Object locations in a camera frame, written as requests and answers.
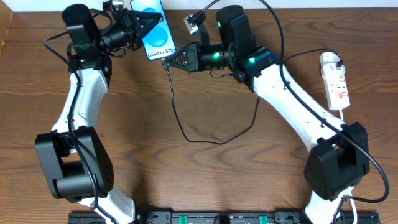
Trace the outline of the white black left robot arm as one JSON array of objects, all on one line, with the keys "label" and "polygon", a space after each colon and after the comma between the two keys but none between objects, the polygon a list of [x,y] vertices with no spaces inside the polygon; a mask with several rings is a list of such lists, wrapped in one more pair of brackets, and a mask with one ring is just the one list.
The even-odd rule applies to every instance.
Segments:
[{"label": "white black left robot arm", "polygon": [[52,130],[35,140],[50,193],[89,207],[106,223],[147,223],[135,201],[115,186],[113,164],[96,127],[112,59],[139,49],[163,15],[116,9],[107,1],[102,10],[73,4],[62,12],[62,19],[71,39],[63,57],[70,89]]}]

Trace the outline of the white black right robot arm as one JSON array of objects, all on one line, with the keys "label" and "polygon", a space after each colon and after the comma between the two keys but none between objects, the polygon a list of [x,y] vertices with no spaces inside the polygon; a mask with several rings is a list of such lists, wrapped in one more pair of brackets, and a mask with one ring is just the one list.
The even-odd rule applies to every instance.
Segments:
[{"label": "white black right robot arm", "polygon": [[234,79],[268,102],[293,127],[309,152],[304,176],[312,194],[305,208],[310,223],[336,223],[344,201],[368,174],[368,134],[359,123],[346,124],[319,105],[287,71],[282,57],[257,45],[244,10],[231,5],[216,13],[221,42],[212,44],[204,11],[184,22],[197,42],[184,45],[165,68],[203,72],[228,68]]}]

